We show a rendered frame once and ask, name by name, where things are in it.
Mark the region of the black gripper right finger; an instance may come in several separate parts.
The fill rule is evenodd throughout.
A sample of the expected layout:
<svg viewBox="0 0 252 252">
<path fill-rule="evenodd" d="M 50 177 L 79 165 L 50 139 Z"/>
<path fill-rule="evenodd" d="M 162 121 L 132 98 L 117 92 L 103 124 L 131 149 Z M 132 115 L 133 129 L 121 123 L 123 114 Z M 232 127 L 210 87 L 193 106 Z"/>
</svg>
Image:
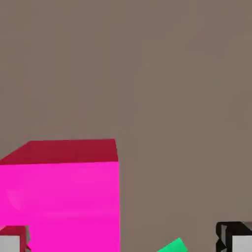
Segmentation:
<svg viewBox="0 0 252 252">
<path fill-rule="evenodd" d="M 219 221 L 216 252 L 252 252 L 252 221 Z"/>
</svg>

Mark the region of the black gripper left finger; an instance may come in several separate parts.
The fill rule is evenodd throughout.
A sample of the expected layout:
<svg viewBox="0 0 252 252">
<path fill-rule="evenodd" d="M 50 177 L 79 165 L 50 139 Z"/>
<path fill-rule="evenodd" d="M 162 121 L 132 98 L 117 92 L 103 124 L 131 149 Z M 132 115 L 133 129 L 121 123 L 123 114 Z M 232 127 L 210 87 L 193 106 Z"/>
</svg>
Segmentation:
<svg viewBox="0 0 252 252">
<path fill-rule="evenodd" d="M 0 252 L 31 252 L 28 226 L 0 226 Z"/>
</svg>

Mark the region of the small green cube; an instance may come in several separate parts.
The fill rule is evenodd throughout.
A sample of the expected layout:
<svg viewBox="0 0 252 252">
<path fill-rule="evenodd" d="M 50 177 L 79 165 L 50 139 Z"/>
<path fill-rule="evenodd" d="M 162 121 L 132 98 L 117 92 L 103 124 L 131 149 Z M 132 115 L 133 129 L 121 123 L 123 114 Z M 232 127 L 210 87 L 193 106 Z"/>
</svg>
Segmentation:
<svg viewBox="0 0 252 252">
<path fill-rule="evenodd" d="M 156 252 L 188 252 L 188 249 L 182 239 L 177 238 Z"/>
</svg>

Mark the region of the large pink box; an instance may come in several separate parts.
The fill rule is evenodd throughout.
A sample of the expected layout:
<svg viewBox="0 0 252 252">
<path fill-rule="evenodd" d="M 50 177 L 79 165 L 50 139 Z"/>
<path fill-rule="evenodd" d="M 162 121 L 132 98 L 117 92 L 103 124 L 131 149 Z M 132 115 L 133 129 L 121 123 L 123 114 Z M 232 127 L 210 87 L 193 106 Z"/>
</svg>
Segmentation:
<svg viewBox="0 0 252 252">
<path fill-rule="evenodd" d="M 28 226 L 31 252 L 120 252 L 114 139 L 29 141 L 0 159 L 0 226 Z"/>
</svg>

